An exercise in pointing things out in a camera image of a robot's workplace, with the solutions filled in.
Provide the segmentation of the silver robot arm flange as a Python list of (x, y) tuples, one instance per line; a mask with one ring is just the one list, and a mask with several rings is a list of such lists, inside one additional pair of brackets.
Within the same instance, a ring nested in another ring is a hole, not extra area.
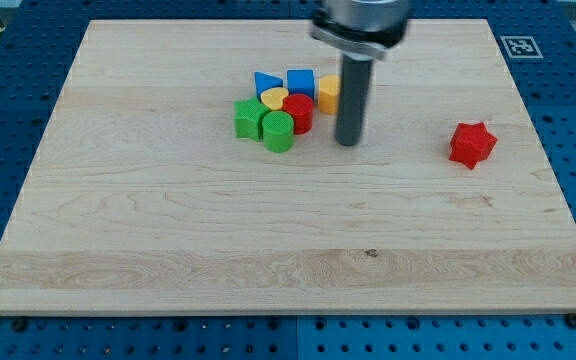
[(328, 0), (313, 13), (310, 36), (360, 60), (384, 60), (403, 40), (410, 0)]

